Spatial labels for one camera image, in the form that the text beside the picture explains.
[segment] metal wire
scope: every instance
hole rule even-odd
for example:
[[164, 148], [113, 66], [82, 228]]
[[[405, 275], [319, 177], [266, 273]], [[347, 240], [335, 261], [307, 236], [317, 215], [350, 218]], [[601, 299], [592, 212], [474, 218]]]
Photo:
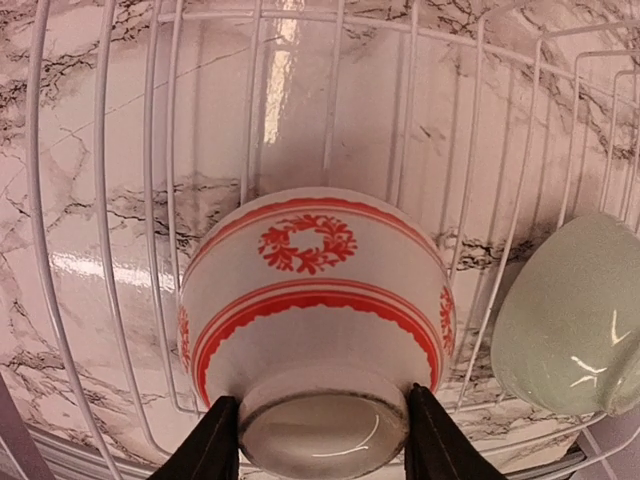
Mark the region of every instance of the metal wire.
[[[579, 71], [581, 60], [589, 57], [597, 56], [622, 56], [622, 55], [634, 55], [640, 53], [636, 50], [620, 50], [620, 51], [594, 51], [580, 53], [574, 62], [573, 72], [567, 72], [554, 65], [546, 64], [542, 62], [541, 49], [543, 43], [557, 39], [568, 35], [577, 35], [582, 33], [597, 32], [603, 30], [613, 30], [618, 28], [629, 28], [640, 25], [640, 20], [625, 20], [615, 23], [603, 24], [603, 25], [590, 25], [587, 27], [579, 27], [567, 30], [561, 30], [556, 32], [547, 32], [542, 34], [536, 42], [536, 50], [533, 58], [526, 55], [519, 54], [507, 50], [502, 47], [490, 45], [485, 42], [485, 30], [486, 22], [492, 18], [505, 15], [508, 12], [526, 6], [529, 3], [533, 3], [536, 0], [520, 0], [509, 5], [498, 7], [486, 12], [481, 16], [478, 22], [478, 34], [477, 38], [461, 37], [448, 33], [435, 31], [429, 28], [423, 28], [419, 26], [419, 2], [415, 1], [411, 11], [410, 24], [402, 24], [389, 22], [386, 20], [377, 20], [371, 18], [354, 17], [346, 15], [346, 0], [338, 1], [338, 9], [336, 12], [316, 12], [316, 11], [284, 11], [279, 9], [264, 9], [263, 0], [255, 0], [253, 8], [248, 9], [233, 9], [233, 10], [213, 10], [206, 12], [196, 13], [184, 13], [184, 0], [177, 0], [176, 10], [173, 13], [160, 13], [161, 0], [154, 0], [154, 6], [151, 17], [151, 29], [150, 29], [150, 43], [147, 53], [147, 66], [146, 66], [146, 79], [145, 79], [145, 96], [144, 96], [144, 152], [143, 152], [143, 166], [144, 166], [144, 198], [145, 198], [145, 228], [147, 233], [147, 252], [150, 264], [151, 285], [153, 293], [154, 310], [156, 315], [156, 324], [158, 328], [158, 335], [160, 338], [162, 362], [165, 371], [165, 379], [169, 390], [171, 402], [176, 410], [181, 413], [197, 413], [196, 410], [189, 410], [181, 407], [178, 403], [177, 392], [175, 388], [175, 381], [171, 368], [170, 352], [168, 346], [166, 324], [163, 312], [162, 298], [161, 298], [161, 286], [158, 272], [158, 260], [157, 260], [157, 248], [155, 243], [155, 223], [153, 212], [153, 115], [154, 115], [154, 81], [155, 81], [155, 65], [157, 55], [157, 42], [158, 42], [158, 28], [162, 23], [173, 23], [173, 33], [171, 37], [171, 50], [169, 56], [169, 75], [168, 75], [168, 88], [167, 88], [167, 111], [166, 111], [166, 175], [167, 175], [167, 203], [169, 213], [169, 244], [170, 255], [173, 275], [173, 287], [176, 302], [179, 300], [179, 288], [180, 288], [180, 268], [178, 263], [178, 244], [177, 244], [177, 231], [176, 231], [176, 205], [175, 205], [175, 165], [174, 165], [174, 136], [175, 136], [175, 102], [176, 102], [176, 79], [178, 69], [179, 58], [179, 46], [180, 36], [183, 21], [201, 21], [214, 18], [238, 18], [248, 19], [253, 22], [253, 30], [251, 35], [250, 47], [249, 47], [249, 68], [247, 71], [247, 86], [246, 86], [246, 98], [245, 98], [245, 130], [244, 130], [244, 157], [241, 168], [241, 182], [240, 182], [240, 197], [241, 202], [244, 203], [248, 199], [248, 192], [250, 188], [249, 178], [251, 174], [252, 155], [253, 155], [253, 141], [252, 141], [252, 129], [253, 129], [253, 105], [256, 100], [256, 76], [257, 76], [257, 60], [260, 47], [260, 25], [262, 19], [295, 19], [295, 20], [308, 20], [316, 22], [333, 23], [335, 25], [334, 38], [333, 38], [333, 57], [331, 63], [331, 73], [329, 77], [328, 96], [326, 105], [326, 120], [325, 120], [325, 138], [322, 160], [322, 182], [327, 185], [330, 182], [330, 169], [332, 158], [332, 147], [334, 140], [334, 132], [336, 125], [336, 102], [338, 97], [339, 87], [339, 74], [340, 74], [340, 55], [342, 48], [342, 33], [344, 25], [365, 25], [373, 28], [381, 28], [385, 30], [393, 30], [402, 34], [408, 35], [410, 38], [410, 47], [408, 52], [408, 69], [406, 82], [403, 83], [403, 111], [404, 111], [404, 124], [402, 134], [398, 135], [398, 154], [394, 157], [394, 162], [399, 162], [397, 168], [393, 169], [394, 174], [388, 179], [389, 187], [388, 191], [393, 192], [389, 195], [390, 201], [397, 205], [402, 206], [404, 201], [404, 176], [406, 173], [406, 166], [408, 162], [410, 152], [410, 140], [411, 129], [413, 123], [413, 97], [415, 95], [415, 83], [416, 83], [416, 71], [417, 71], [417, 49], [418, 38], [431, 38], [444, 40], [454, 44], [473, 47], [476, 49], [476, 78], [473, 90], [473, 110], [471, 118], [471, 131], [469, 136], [469, 151], [467, 156], [467, 165], [464, 176], [464, 191], [462, 197], [462, 205], [460, 210], [460, 216], [458, 220], [457, 238], [454, 247], [453, 261], [450, 270], [450, 280], [452, 283], [456, 277], [456, 266], [460, 260], [463, 239], [466, 230], [467, 219], [470, 209], [471, 190], [474, 181], [476, 158], [478, 155], [478, 143], [479, 143], [479, 122], [481, 116], [482, 105], [482, 85], [483, 85], [483, 60], [485, 54], [495, 54], [501, 58], [508, 59], [514, 62], [520, 62], [526, 65], [533, 65], [534, 77], [533, 77], [533, 89], [529, 106], [529, 120], [527, 125], [527, 135], [525, 141], [525, 149], [523, 152], [522, 163], [520, 166], [520, 174], [518, 187], [515, 196], [515, 203], [511, 211], [511, 220], [507, 239], [500, 259], [498, 269], [496, 272], [496, 278], [492, 285], [489, 295], [489, 302], [482, 316], [482, 322], [480, 325], [478, 338], [474, 345], [472, 355], [469, 361], [469, 365], [465, 372], [463, 385], [460, 395], [454, 407], [448, 408], [449, 412], [470, 412], [480, 410], [484, 408], [493, 408], [500, 404], [506, 404], [515, 399], [506, 398], [506, 393], [503, 392], [494, 402], [475, 402], [469, 405], [463, 405], [464, 399], [469, 387], [471, 374], [475, 366], [475, 362], [478, 358], [481, 342], [486, 333], [486, 329], [489, 323], [489, 318], [494, 308], [495, 300], [497, 297], [498, 288], [502, 280], [506, 264], [509, 258], [511, 246], [515, 236], [516, 225], [520, 213], [523, 187], [527, 178], [527, 166], [531, 159], [532, 141], [533, 141], [533, 126], [535, 120], [535, 110], [540, 89], [540, 76], [541, 72], [546, 71], [557, 75], [560, 78], [565, 78], [573, 82], [573, 109], [572, 109], [572, 124], [571, 124], [571, 137], [569, 140], [569, 155], [566, 163], [565, 183], [563, 188], [562, 203], [560, 205], [560, 213], [558, 217], [557, 227], [564, 223], [566, 217], [566, 210], [568, 204], [568, 197], [571, 185], [571, 171], [573, 168], [574, 157], [574, 135], [577, 127], [578, 120], [578, 103], [580, 97], [580, 86], [586, 86], [594, 91], [603, 93], [613, 98], [613, 112], [611, 125], [609, 129], [610, 142], [607, 149], [607, 162], [605, 166], [605, 172], [603, 175], [603, 183], [601, 186], [601, 193], [599, 197], [599, 209], [603, 210], [606, 204], [606, 198], [609, 190], [609, 182], [612, 170], [612, 158], [613, 158], [613, 146], [616, 132], [616, 118], [618, 114], [618, 102], [623, 102], [626, 105], [630, 105], [633, 108], [639, 108], [635, 98], [629, 100], [621, 97], [618, 93], [618, 81], [625, 75], [636, 75], [637, 72], [633, 70], [623, 70], [618, 72], [614, 78], [613, 93], [603, 89], [601, 86], [595, 85], [592, 82], [582, 78]], [[96, 207], [98, 212], [98, 226], [100, 234], [101, 252], [103, 258], [103, 266], [105, 273], [106, 289], [109, 295], [110, 307], [114, 325], [116, 327], [116, 338], [120, 348], [123, 364], [125, 365], [125, 375], [129, 388], [132, 392], [134, 406], [138, 414], [138, 419], [142, 427], [143, 433], [150, 445], [154, 446], [160, 453], [167, 455], [168, 452], [162, 450], [151, 434], [148, 421], [144, 412], [140, 393], [138, 391], [133, 366], [131, 363], [130, 355], [128, 352], [126, 337], [124, 334], [124, 327], [122, 322], [122, 316], [120, 307], [118, 304], [118, 296], [116, 283], [114, 278], [113, 266], [111, 262], [111, 246], [109, 241], [109, 229], [108, 229], [108, 214], [107, 214], [107, 194], [106, 194], [106, 180], [105, 180], [105, 145], [104, 145], [104, 113], [105, 113], [105, 100], [107, 89], [107, 69], [109, 62], [109, 43], [111, 37], [111, 27], [113, 14], [115, 9], [115, 0], [108, 0], [105, 4], [105, 13], [103, 16], [103, 28], [100, 38], [100, 46], [98, 50], [98, 68], [97, 68], [97, 80], [96, 80], [96, 111], [95, 111], [95, 130], [94, 130], [94, 151], [95, 151], [95, 181], [96, 181]], [[44, 228], [44, 220], [42, 218], [42, 200], [40, 192], [40, 179], [39, 179], [39, 156], [38, 156], [38, 93], [39, 93], [39, 79], [40, 69], [42, 63], [43, 54], [43, 42], [47, 24], [49, 10], [49, 0], [40, 0], [38, 2], [36, 20], [34, 24], [32, 51], [29, 64], [29, 81], [27, 88], [27, 132], [28, 132], [28, 164], [27, 171], [29, 177], [29, 200], [31, 206], [31, 221], [34, 232], [34, 246], [36, 250], [36, 257], [38, 261], [38, 267], [40, 277], [43, 284], [43, 290], [47, 300], [47, 306], [49, 308], [51, 322], [56, 335], [56, 340], [61, 351], [67, 373], [70, 379], [70, 385], [78, 398], [78, 405], [87, 422], [89, 430], [93, 434], [96, 444], [105, 458], [109, 469], [111, 470], [114, 478], [120, 479], [121, 476], [117, 471], [117, 467], [111, 457], [104, 438], [101, 436], [97, 424], [92, 416], [88, 400], [83, 393], [82, 386], [80, 384], [77, 370], [73, 364], [73, 357], [71, 350], [64, 332], [64, 325], [60, 315], [59, 306], [57, 303], [55, 289], [53, 287], [53, 280], [51, 269], [48, 261], [48, 251], [46, 245], [46, 236]], [[623, 216], [625, 221], [628, 221], [630, 214], [630, 205], [633, 194], [633, 183], [637, 175], [638, 159], [640, 156], [640, 133], [636, 135], [636, 148], [634, 155], [634, 162], [631, 171], [627, 171], [627, 184], [623, 195], [623, 202], [621, 205], [620, 216]], [[565, 435], [574, 434], [579, 432], [589, 425], [600, 421], [604, 417], [604, 414], [597, 415], [589, 421], [582, 422], [578, 425], [563, 428], [561, 430], [548, 433], [546, 435], [538, 436], [514, 442], [510, 445], [501, 447], [494, 447], [485, 449], [482, 451], [485, 455], [495, 455], [499, 453], [505, 453], [508, 451], [516, 450], [530, 446], [537, 442], [545, 440], [552, 440]], [[562, 472], [555, 473], [543, 477], [544, 480], [552, 480], [560, 478], [562, 475], [566, 475], [580, 468], [584, 468], [593, 463], [597, 463], [607, 458], [609, 455], [617, 453], [618, 451], [629, 445], [635, 438], [640, 435], [640, 429], [627, 442], [609, 450], [601, 455], [597, 455], [594, 458], [583, 462], [577, 467], [571, 467], [564, 469]]]
[[118, 300], [118, 291], [116, 288], [116, 279], [113, 272], [113, 257], [111, 255], [111, 238], [107, 212], [109, 200], [107, 199], [105, 171], [105, 104], [107, 97], [107, 73], [109, 69], [109, 47], [111, 45], [111, 29], [113, 26], [113, 16], [116, 10], [116, 0], [107, 0], [104, 8], [105, 13], [102, 16], [102, 31], [98, 46], [98, 63], [96, 68], [95, 123], [93, 131], [96, 219], [98, 221], [98, 234], [100, 237], [102, 268], [104, 271], [106, 290], [109, 297], [111, 318], [113, 319], [116, 340], [118, 342], [118, 350], [124, 366], [127, 386], [129, 387], [129, 390], [131, 390], [131, 399], [138, 416], [140, 428], [142, 429], [142, 433], [149, 445], [151, 445], [161, 455], [169, 457], [171, 454], [160, 447], [155, 438], [153, 438], [149, 421], [147, 420], [144, 407], [142, 406], [142, 397], [140, 396], [138, 382], [133, 371], [129, 346], [124, 332], [124, 324], [122, 322], [122, 313], [120, 311], [120, 302]]
[[333, 58], [331, 59], [331, 77], [329, 94], [327, 95], [327, 114], [324, 128], [324, 151], [322, 152], [322, 184], [329, 185], [331, 168], [331, 152], [336, 128], [336, 102], [338, 101], [338, 80], [340, 79], [340, 52], [342, 51], [342, 28], [346, 0], [338, 0], [336, 28], [333, 34]]
[[[574, 71], [575, 71], [575, 76], [574, 76], [574, 80], [573, 80], [573, 111], [572, 111], [572, 117], [571, 117], [571, 135], [569, 137], [569, 156], [567, 159], [567, 168], [565, 170], [565, 177], [564, 177], [564, 191], [563, 191], [563, 195], [562, 195], [562, 204], [560, 206], [560, 215], [558, 216], [558, 223], [556, 225], [556, 228], [560, 228], [565, 221], [565, 217], [566, 217], [566, 213], [567, 213], [567, 204], [569, 202], [569, 190], [571, 187], [571, 169], [573, 167], [573, 154], [574, 154], [574, 138], [575, 138], [575, 134], [576, 134], [576, 127], [578, 126], [578, 102], [580, 99], [580, 63], [581, 60], [585, 59], [585, 58], [598, 58], [598, 57], [621, 57], [621, 56], [628, 56], [628, 55], [637, 55], [640, 54], [640, 50], [594, 50], [594, 51], [590, 51], [590, 52], [581, 52], [576, 56], [575, 62], [574, 62]], [[613, 91], [613, 97], [614, 97], [614, 115], [613, 115], [613, 119], [612, 119], [612, 123], [611, 123], [611, 127], [613, 128], [613, 132], [610, 133], [615, 133], [615, 116], [617, 115], [617, 102], [615, 100], [617, 94], [616, 94], [616, 90], [617, 90], [617, 79], [619, 78], [619, 73], [616, 74], [615, 78], [614, 78], [614, 91]], [[609, 137], [610, 141], [609, 141], [609, 146], [611, 147], [611, 152], [613, 152], [613, 138], [614, 137]], [[607, 166], [605, 167], [606, 169], [609, 169], [611, 166], [611, 157], [609, 155], [609, 153], [607, 153]], [[606, 182], [608, 182], [608, 172], [605, 173], [605, 180]]]
[[64, 329], [64, 322], [60, 315], [60, 305], [53, 285], [53, 275], [49, 264], [49, 250], [47, 248], [46, 230], [42, 211], [42, 190], [40, 188], [40, 151], [38, 145], [39, 127], [39, 101], [40, 101], [40, 71], [42, 68], [42, 54], [44, 39], [49, 18], [50, 0], [40, 0], [36, 7], [36, 17], [33, 25], [31, 40], [31, 55], [29, 56], [29, 72], [27, 77], [27, 177], [29, 189], [29, 206], [31, 209], [31, 228], [33, 231], [33, 247], [35, 250], [38, 273], [42, 290], [49, 310], [51, 327], [56, 338], [60, 356], [64, 363], [69, 386], [76, 396], [78, 408], [87, 423], [87, 427], [93, 436], [93, 440], [100, 450], [113, 478], [121, 480], [122, 476], [113, 461], [109, 448], [100, 433], [100, 429], [93, 418], [89, 401], [82, 389], [80, 376], [76, 370], [71, 353], [71, 347]]
[[[589, 443], [589, 445], [591, 446], [591, 448], [593, 449], [595, 454], [596, 455], [602, 455], [602, 449], [600, 448], [600, 445], [598, 444], [598, 441], [593, 436], [591, 431], [589, 431], [588, 428], [585, 428], [582, 431], [582, 435], [584, 436], [585, 440]], [[615, 479], [616, 478], [616, 476], [615, 476], [616, 474], [613, 471], [613, 467], [611, 467], [611, 464], [609, 463], [609, 460], [605, 458], [600, 463], [602, 464], [602, 468], [604, 468], [605, 471], [607, 472], [607, 475], [609, 475], [609, 478], [610, 479]]]
[[409, 64], [407, 66], [407, 82], [404, 89], [404, 129], [402, 136], [398, 139], [400, 150], [400, 168], [398, 168], [398, 177], [395, 182], [397, 185], [397, 195], [394, 199], [396, 207], [400, 207], [404, 203], [404, 174], [407, 168], [407, 157], [409, 156], [409, 147], [411, 144], [411, 130], [413, 127], [413, 100], [416, 90], [416, 74], [418, 63], [418, 20], [420, 19], [420, 1], [413, 2], [411, 7], [411, 37], [409, 44]]
[[171, 272], [173, 274], [176, 305], [180, 303], [180, 264], [178, 263], [178, 240], [176, 236], [176, 197], [175, 166], [173, 159], [173, 140], [175, 138], [176, 120], [176, 78], [178, 76], [178, 46], [182, 32], [182, 10], [184, 0], [177, 0], [176, 19], [171, 36], [171, 53], [169, 54], [169, 83], [167, 86], [167, 132], [166, 132], [166, 173], [167, 173], [167, 213], [169, 215], [169, 250], [171, 253]]
[[171, 356], [169, 341], [167, 339], [167, 327], [162, 306], [162, 294], [160, 292], [160, 276], [158, 274], [158, 256], [156, 250], [155, 215], [153, 209], [153, 104], [154, 83], [156, 68], [156, 52], [158, 46], [158, 14], [162, 0], [154, 0], [151, 13], [151, 25], [149, 32], [149, 48], [147, 50], [147, 65], [145, 72], [144, 88], [144, 126], [143, 126], [143, 178], [144, 178], [144, 208], [145, 208], [145, 232], [147, 241], [147, 256], [149, 259], [149, 277], [151, 279], [151, 293], [153, 296], [153, 308], [160, 341], [160, 354], [162, 366], [169, 390], [171, 405], [180, 413], [197, 413], [180, 406], [176, 392], [173, 369], [171, 368]]
[[251, 47], [249, 49], [249, 69], [247, 72], [247, 97], [245, 99], [245, 160], [240, 174], [240, 205], [247, 201], [249, 192], [249, 174], [251, 171], [251, 131], [253, 127], [253, 102], [256, 90], [256, 69], [258, 65], [258, 46], [260, 42], [260, 20], [263, 0], [256, 0], [253, 11], [253, 32], [251, 33]]

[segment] white marble surface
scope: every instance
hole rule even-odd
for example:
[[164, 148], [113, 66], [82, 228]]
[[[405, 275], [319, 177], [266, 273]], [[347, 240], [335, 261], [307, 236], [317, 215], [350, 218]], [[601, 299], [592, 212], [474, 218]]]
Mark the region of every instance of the white marble surface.
[[[239, 2], [229, 3], [237, 7]], [[273, 8], [325, 9], [335, 2], [273, 0]], [[422, 3], [421, 24], [473, 37], [478, 15], [504, 2], [447, 0]], [[188, 11], [213, 2], [188, 2]], [[635, 17], [613, 0], [537, 2], [489, 24], [490, 42], [531, 54], [541, 31]], [[151, 3], [120, 1], [113, 30], [107, 92], [106, 156], [109, 227], [118, 293], [136, 377], [158, 443], [173, 450], [195, 419], [169, 401], [150, 292], [144, 235], [142, 120], [145, 56]], [[171, 11], [172, 4], [165, 5]], [[29, 224], [25, 170], [24, 104], [35, 2], [8, 0], [0, 16], [0, 364], [25, 419], [72, 441], [92, 445], [76, 406], [52, 334], [40, 288]], [[408, 21], [404, 2], [348, 2], [350, 14]], [[51, 11], [41, 91], [41, 178], [51, 265], [69, 341], [92, 405], [112, 451], [142, 462], [162, 457], [144, 439], [117, 350], [100, 260], [93, 177], [93, 95], [102, 2], [55, 0]], [[263, 22], [259, 52], [253, 173], [260, 193], [319, 182], [326, 99], [331, 69], [331, 23]], [[176, 103], [176, 202], [180, 264], [198, 239], [238, 201], [244, 155], [244, 96], [251, 26], [248, 20], [187, 21], [183, 26]], [[169, 264], [164, 115], [171, 25], [160, 28], [155, 87], [155, 207], [161, 285], [170, 343], [175, 350], [174, 282]], [[549, 43], [545, 61], [571, 68], [580, 51], [637, 48], [625, 30], [592, 33]], [[348, 25], [343, 33], [340, 87], [331, 180], [384, 197], [389, 163], [402, 133], [408, 42], [397, 33]], [[416, 91], [402, 208], [418, 219], [451, 258], [462, 201], [475, 52], [446, 40], [418, 44]], [[465, 249], [454, 287], [459, 311], [458, 362], [439, 392], [447, 405], [460, 391], [470, 352], [509, 228], [529, 117], [532, 68], [488, 55], [483, 79], [479, 151], [471, 190]], [[628, 57], [590, 59], [585, 77], [610, 89], [614, 73], [630, 68]], [[623, 93], [632, 92], [629, 78]], [[543, 76], [535, 112], [530, 165], [505, 286], [521, 262], [553, 231], [562, 198], [570, 136], [571, 84]], [[604, 170], [611, 101], [584, 92], [571, 172], [569, 215], [597, 208]], [[621, 105], [607, 209], [618, 211], [622, 185], [633, 161], [633, 110]], [[637, 201], [632, 199], [635, 226]], [[491, 378], [484, 339], [465, 404], [500, 394]], [[182, 405], [188, 380], [172, 354]], [[502, 446], [575, 422], [520, 401], [455, 416], [479, 448]], [[561, 457], [574, 437], [536, 443], [490, 456], [504, 471]], [[401, 478], [401, 468], [375, 475]]]

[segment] red stripe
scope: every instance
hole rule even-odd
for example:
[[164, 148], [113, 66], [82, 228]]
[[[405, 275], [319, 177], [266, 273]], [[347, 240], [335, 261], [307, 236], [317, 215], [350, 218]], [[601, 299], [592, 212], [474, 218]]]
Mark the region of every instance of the red stripe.
[[357, 214], [365, 216], [368, 219], [375, 220], [379, 223], [383, 223], [394, 230], [407, 236], [415, 243], [417, 243], [423, 250], [425, 250], [438, 264], [440, 270], [446, 275], [444, 264], [440, 258], [440, 254], [433, 247], [430, 241], [428, 241], [418, 230], [407, 224], [403, 220], [399, 219], [395, 215], [379, 210], [376, 207], [372, 207], [366, 203], [352, 202], [344, 200], [342, 198], [294, 198], [281, 203], [272, 203], [256, 208], [245, 215], [232, 220], [231, 222], [223, 225], [220, 229], [213, 234], [213, 236], [206, 241], [204, 245], [198, 249], [195, 256], [191, 260], [191, 263], [185, 271], [182, 285], [186, 285], [187, 280], [191, 276], [194, 268], [200, 263], [202, 258], [213, 248], [215, 245], [222, 242], [224, 239], [237, 232], [238, 230], [258, 221], [266, 220], [271, 217], [282, 215], [283, 213], [295, 212], [296, 209], [300, 209], [304, 212], [312, 212], [317, 210], [341, 210], [350, 214]]
[[391, 292], [389, 290], [385, 290], [383, 288], [376, 287], [375, 285], [370, 285], [368, 283], [362, 283], [362, 282], [358, 282], [358, 281], [355, 281], [355, 280], [346, 280], [346, 279], [337, 279], [337, 278], [322, 278], [322, 279], [305, 278], [305, 279], [300, 279], [300, 280], [289, 280], [289, 281], [286, 281], [286, 282], [279, 282], [279, 283], [275, 283], [273, 285], [269, 285], [267, 287], [259, 288], [257, 290], [249, 292], [248, 294], [246, 294], [246, 295], [234, 300], [233, 302], [228, 304], [226, 307], [224, 307], [211, 320], [209, 320], [209, 322], [207, 323], [205, 328], [198, 335], [195, 347], [194, 347], [193, 352], [192, 352], [192, 357], [194, 359], [193, 364], [198, 362], [198, 357], [200, 356], [199, 352], [200, 352], [200, 349], [202, 347], [202, 344], [203, 344], [204, 340], [209, 337], [209, 335], [211, 333], [211, 330], [216, 328], [217, 321], [219, 319], [221, 319], [221, 318], [224, 318], [230, 311], [238, 308], [243, 303], [249, 302], [250, 300], [253, 300], [254, 298], [256, 298], [256, 297], [258, 297], [260, 295], [264, 295], [264, 294], [267, 294], [267, 293], [275, 292], [275, 291], [278, 291], [278, 290], [284, 290], [284, 289], [288, 289], [288, 288], [296, 288], [296, 287], [300, 287], [300, 286], [312, 286], [312, 285], [316, 286], [316, 287], [318, 287], [318, 286], [346, 286], [346, 287], [352, 287], [352, 288], [356, 288], [356, 289], [359, 289], [359, 290], [365, 290], [365, 291], [368, 291], [368, 292], [372, 292], [372, 293], [376, 293], [376, 294], [385, 296], [385, 297], [387, 297], [387, 298], [389, 298], [389, 299], [401, 304], [406, 309], [410, 310], [411, 313], [413, 315], [415, 315], [423, 323], [424, 327], [429, 329], [431, 336], [436, 338], [436, 343], [438, 344], [438, 347], [442, 348], [442, 339], [440, 338], [440, 335], [438, 335], [438, 333], [437, 333], [438, 330], [429, 321], [427, 316], [424, 313], [422, 313], [416, 306], [414, 306], [413, 304], [409, 303], [406, 299], [402, 298], [401, 296], [399, 296], [399, 295], [397, 295], [397, 294], [395, 294], [395, 293], [393, 293], [393, 292]]
[[283, 293], [268, 299], [260, 300], [255, 304], [244, 307], [241, 311], [227, 319], [208, 337], [202, 354], [196, 360], [194, 367], [196, 387], [207, 407], [211, 401], [205, 389], [206, 373], [211, 363], [211, 358], [218, 350], [222, 341], [231, 337], [235, 330], [244, 327], [256, 320], [257, 317], [266, 320], [271, 315], [284, 312], [290, 308], [311, 308], [324, 305], [330, 308], [351, 307], [359, 312], [375, 313], [383, 318], [396, 323], [404, 331], [410, 333], [418, 345], [426, 354], [426, 359], [431, 366], [431, 389], [435, 391], [438, 386], [440, 369], [440, 355], [435, 347], [433, 338], [409, 315], [394, 305], [377, 298], [363, 294], [343, 291], [303, 291]]

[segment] red floral wreath pattern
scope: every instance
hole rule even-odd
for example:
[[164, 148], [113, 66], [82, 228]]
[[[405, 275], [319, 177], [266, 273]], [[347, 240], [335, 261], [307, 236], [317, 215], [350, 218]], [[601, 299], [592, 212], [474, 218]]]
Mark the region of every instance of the red floral wreath pattern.
[[451, 315], [453, 313], [453, 297], [447, 287], [442, 289], [440, 294], [440, 326], [442, 328], [442, 339], [444, 350], [447, 355], [453, 355], [455, 338], [451, 327]]
[[178, 314], [178, 329], [180, 330], [180, 359], [187, 370], [191, 364], [191, 353], [189, 352], [189, 317], [187, 310], [180, 307]]
[[[313, 230], [322, 235], [322, 248], [309, 247], [303, 250], [291, 246], [295, 233]], [[346, 223], [328, 215], [299, 215], [280, 220], [276, 226], [260, 237], [258, 253], [270, 267], [298, 273], [315, 275], [325, 267], [334, 267], [355, 254], [358, 248], [353, 232]]]

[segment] black holder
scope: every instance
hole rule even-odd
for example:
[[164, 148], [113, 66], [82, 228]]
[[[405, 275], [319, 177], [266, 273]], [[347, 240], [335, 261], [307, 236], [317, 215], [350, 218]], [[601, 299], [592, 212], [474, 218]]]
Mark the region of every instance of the black holder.
[[[428, 388], [408, 398], [407, 480], [506, 480], [471, 445]], [[149, 480], [238, 480], [238, 402], [220, 397]]]

